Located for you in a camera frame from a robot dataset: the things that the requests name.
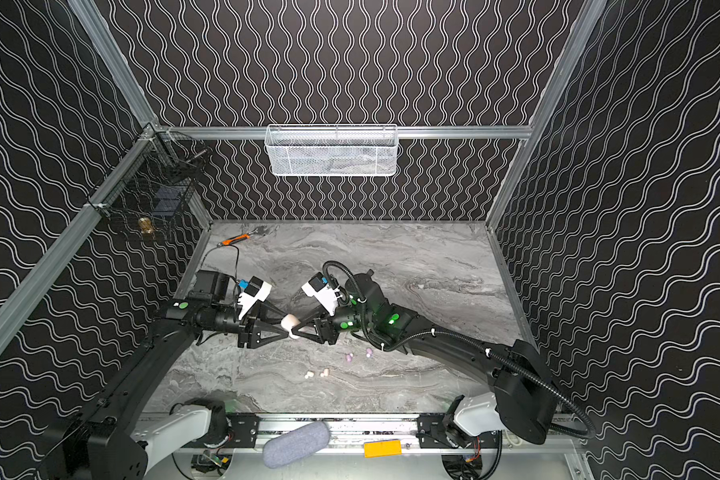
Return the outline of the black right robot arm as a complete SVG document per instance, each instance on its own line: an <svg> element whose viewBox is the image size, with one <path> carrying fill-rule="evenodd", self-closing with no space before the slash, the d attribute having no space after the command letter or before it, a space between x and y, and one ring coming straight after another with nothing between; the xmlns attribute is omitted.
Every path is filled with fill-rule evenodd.
<svg viewBox="0 0 720 480"><path fill-rule="evenodd" d="M318 272L302 286L319 304L290 328L293 337L335 344L343 334L377 352L400 352L437 361L485 385L487 392L458 396L443 417L448 442L458 444L505 430L541 445L550 432L588 440L596 427L585 409L562 392L549 367L528 342L511 345L469 337L390 302L372 272L349 274L346 283Z"/></svg>

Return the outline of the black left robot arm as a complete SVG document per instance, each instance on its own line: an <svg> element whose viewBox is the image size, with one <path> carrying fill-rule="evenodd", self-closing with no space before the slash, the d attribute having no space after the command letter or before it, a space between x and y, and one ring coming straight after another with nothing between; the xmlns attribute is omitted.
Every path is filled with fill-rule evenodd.
<svg viewBox="0 0 720 480"><path fill-rule="evenodd" d="M237 298L224 299L230 276L201 270L193 289L160 310L148 334L113 379L78 413L42 435L47 451L38 465L42 479L142 479L164 458L188 444L218 449L254 445L258 421L252 414L232 420L221 401L195 399L162 420L136 425L177 358L213 333L235 334L241 348L266 345L262 330L286 338L281 311L267 303L270 284L253 277L235 283Z"/></svg>

